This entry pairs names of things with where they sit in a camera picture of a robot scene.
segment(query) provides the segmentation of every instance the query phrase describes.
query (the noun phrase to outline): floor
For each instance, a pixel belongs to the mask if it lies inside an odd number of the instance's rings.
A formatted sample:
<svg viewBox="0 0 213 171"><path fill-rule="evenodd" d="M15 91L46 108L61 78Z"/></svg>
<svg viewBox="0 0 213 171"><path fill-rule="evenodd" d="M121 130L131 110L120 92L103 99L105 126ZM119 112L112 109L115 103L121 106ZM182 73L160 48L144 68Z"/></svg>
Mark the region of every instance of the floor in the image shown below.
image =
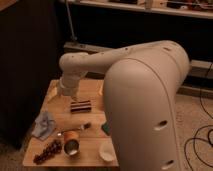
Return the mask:
<svg viewBox="0 0 213 171"><path fill-rule="evenodd" d="M203 106L213 116L213 100L202 98ZM199 97L193 97L188 95L177 94L176 96L176 124L178 128L179 144L181 150L183 171L190 171L189 165L184 155L184 145L189 138L193 138L195 132L207 125L207 127L201 129L198 133L198 138L207 140L207 132L213 129L213 120L204 112L201 107ZM210 133L210 139L213 141L213 134ZM12 147L0 143L0 171L47 171L47 170L67 170L67 168L28 168L22 166L23 156L26 150L27 143L29 141L29 134L24 141L24 145L20 151L14 150ZM204 141L196 140L196 151L199 158L204 160L208 165L213 165L213 149L210 144ZM213 168L208 167L202 163L195 155L193 150L193 143L189 141L186 146L186 155L188 161L193 168L193 171L213 171ZM109 168L80 168L80 169L69 169L70 171L117 171L118 169Z"/></svg>

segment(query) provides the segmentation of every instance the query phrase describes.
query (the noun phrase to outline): black cable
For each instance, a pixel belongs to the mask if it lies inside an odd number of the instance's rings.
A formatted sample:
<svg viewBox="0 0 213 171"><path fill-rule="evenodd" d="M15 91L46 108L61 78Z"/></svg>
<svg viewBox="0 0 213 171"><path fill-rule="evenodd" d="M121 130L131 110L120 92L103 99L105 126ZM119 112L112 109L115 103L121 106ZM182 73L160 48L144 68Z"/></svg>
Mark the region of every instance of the black cable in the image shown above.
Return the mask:
<svg viewBox="0 0 213 171"><path fill-rule="evenodd" d="M211 132L213 132L213 129L210 129L210 130L208 131L208 133L207 133L207 140L206 140L206 139L203 139L203 138L198 138L198 137L197 137L198 133L199 133L202 129L208 128L208 127L213 127L213 125L207 125L207 126L203 126L203 127L199 128L199 129L196 131L194 137L193 137L193 138L189 138L189 139L185 142L185 144L184 144L184 155L185 155L186 161L187 161L187 163L188 163L188 165L189 165L189 167L190 167L190 169L191 169L192 171L194 171L194 169L193 169L192 165L191 165L190 162L189 162L189 159L188 159L188 157L187 157L187 151L186 151L186 150L187 150L187 144L188 144L190 141L192 141L192 140L193 140L193 151L195 152L196 157L197 157L203 164L205 164L206 166L208 166L208 167L210 167L210 168L213 168L213 165L207 163L205 160L203 160L203 159L199 156L199 154L197 153L196 146L195 146L195 141L196 141L196 140L200 140L200 141L203 141L203 142L207 143L207 144L210 145L211 147L213 147L213 145L212 145L212 140L211 140L211 137L210 137Z"/></svg>
<svg viewBox="0 0 213 171"><path fill-rule="evenodd" d="M203 105L203 101L202 101L202 87L204 86L204 84L205 84L205 81L206 81L206 78L207 78L207 76L208 76L208 74L209 74L209 72L210 72L210 70L211 70L211 67L212 67L212 63L211 63L211 65L210 65L210 67L209 67L209 69L208 69L208 71L206 72L206 74L205 74L205 76L204 76L204 81L203 81L203 83L202 83L202 85L201 85L201 87L200 87L200 95L199 95L199 99L200 99L200 104L201 104L201 107L202 107L202 109L204 110L204 112L211 118L211 119L213 119L213 116L206 110L206 108L204 107L204 105Z"/></svg>
<svg viewBox="0 0 213 171"><path fill-rule="evenodd" d="M202 85L201 85L201 88L200 88L200 95L199 95L199 97L200 97L199 100L200 100L201 107L202 107L202 109L204 110L204 112L205 112L211 119L213 119L213 116L206 110L206 108L205 108L204 105L203 105L203 101L202 101L202 87L204 86L204 83L205 83L205 81L206 81L206 79L207 79L207 76L208 76L208 74L209 74L209 72L210 72L210 70L211 70L212 64L213 64L213 63L211 63L211 65L210 65L208 71L206 72L206 74L205 74L205 76L204 76L205 80L203 81L203 83L202 83ZM199 140L199 141L203 141L203 142L207 143L208 145L210 145L210 146L213 148L213 140L211 140L211 133L213 133L213 129L210 129L210 130L207 132L207 140L206 140L206 139L203 139L203 138L198 138L198 137L197 137L198 133L199 133L202 129L208 128L208 127L213 127L213 125L207 125L207 126L203 126L203 127L199 128L199 129L196 131L194 137L193 137L193 138L189 138L188 140L186 140L186 142L185 142L185 144L184 144L184 155L185 155L186 161L187 161L187 163L188 163L188 165L189 165L189 167L190 167L190 169L191 169L192 171L194 171L194 170L193 170L192 165L191 165L190 162L189 162L189 159L188 159L188 157L187 157L187 151L186 151L186 150L187 150L187 144L188 144L190 141L192 141L192 140L193 140L193 150L194 150L194 153L195 153L196 157L197 157L203 164L205 164L206 166L208 166L208 167L210 167L210 168L213 168L213 165L207 163L205 160L203 160L203 159L198 155L197 150L196 150L196 145L195 145L195 141L196 141L196 140Z"/></svg>

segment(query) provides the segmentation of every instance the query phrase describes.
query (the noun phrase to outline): striped snack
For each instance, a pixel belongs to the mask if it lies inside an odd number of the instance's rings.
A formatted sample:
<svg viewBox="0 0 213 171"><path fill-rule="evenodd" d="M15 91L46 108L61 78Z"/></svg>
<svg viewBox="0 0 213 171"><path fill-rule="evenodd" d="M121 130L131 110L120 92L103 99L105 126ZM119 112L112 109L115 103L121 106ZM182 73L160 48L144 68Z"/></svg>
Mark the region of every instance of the striped snack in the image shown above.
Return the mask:
<svg viewBox="0 0 213 171"><path fill-rule="evenodd" d="M81 112L90 112L92 107L91 107L91 102L90 100L86 101L80 101L80 102L71 102L71 113L81 113Z"/></svg>

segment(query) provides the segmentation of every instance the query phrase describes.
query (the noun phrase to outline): bowl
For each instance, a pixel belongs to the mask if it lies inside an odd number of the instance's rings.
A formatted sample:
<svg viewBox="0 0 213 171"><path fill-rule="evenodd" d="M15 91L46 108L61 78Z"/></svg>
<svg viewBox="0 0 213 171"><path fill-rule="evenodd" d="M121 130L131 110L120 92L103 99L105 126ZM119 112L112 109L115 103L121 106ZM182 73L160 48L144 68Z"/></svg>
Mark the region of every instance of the bowl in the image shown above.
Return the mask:
<svg viewBox="0 0 213 171"><path fill-rule="evenodd" d="M99 148L99 155L105 162L112 162L116 155L111 139L104 141Z"/></svg>

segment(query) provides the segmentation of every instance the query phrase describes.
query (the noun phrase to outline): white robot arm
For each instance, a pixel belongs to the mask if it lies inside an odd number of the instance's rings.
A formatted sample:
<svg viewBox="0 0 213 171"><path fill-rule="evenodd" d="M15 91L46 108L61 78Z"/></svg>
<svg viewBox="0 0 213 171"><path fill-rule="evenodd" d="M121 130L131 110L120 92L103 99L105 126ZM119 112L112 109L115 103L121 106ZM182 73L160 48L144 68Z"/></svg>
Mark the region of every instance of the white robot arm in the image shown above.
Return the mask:
<svg viewBox="0 0 213 171"><path fill-rule="evenodd" d="M104 108L122 171L181 171L174 97L189 70L172 41L65 54L59 93L74 96L87 71L106 73Z"/></svg>

